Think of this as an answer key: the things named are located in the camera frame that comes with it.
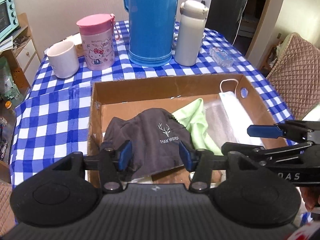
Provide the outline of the person's right hand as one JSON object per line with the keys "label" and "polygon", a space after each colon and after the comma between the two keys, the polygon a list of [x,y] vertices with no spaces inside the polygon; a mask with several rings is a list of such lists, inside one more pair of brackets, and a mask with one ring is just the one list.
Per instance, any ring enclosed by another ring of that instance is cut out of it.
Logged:
{"label": "person's right hand", "polygon": [[299,189],[308,212],[319,205],[319,187],[300,187]]}

